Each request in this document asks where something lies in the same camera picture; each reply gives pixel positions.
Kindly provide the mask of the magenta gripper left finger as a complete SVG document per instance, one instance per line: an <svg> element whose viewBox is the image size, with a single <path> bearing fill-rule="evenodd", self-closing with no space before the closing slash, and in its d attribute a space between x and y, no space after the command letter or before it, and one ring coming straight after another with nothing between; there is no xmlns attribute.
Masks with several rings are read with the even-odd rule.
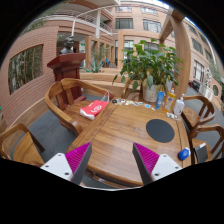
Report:
<svg viewBox="0 0 224 224"><path fill-rule="evenodd" d="M67 154L57 153L42 169L79 185L92 153L92 144L86 143Z"/></svg>

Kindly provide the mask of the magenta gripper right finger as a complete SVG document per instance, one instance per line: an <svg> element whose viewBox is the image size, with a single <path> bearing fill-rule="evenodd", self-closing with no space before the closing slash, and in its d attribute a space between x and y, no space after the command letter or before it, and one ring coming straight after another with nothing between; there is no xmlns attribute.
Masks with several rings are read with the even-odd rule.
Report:
<svg viewBox="0 0 224 224"><path fill-rule="evenodd" d="M182 167L167 154L159 155L138 143L133 144L133 155L144 185L182 169Z"/></svg>

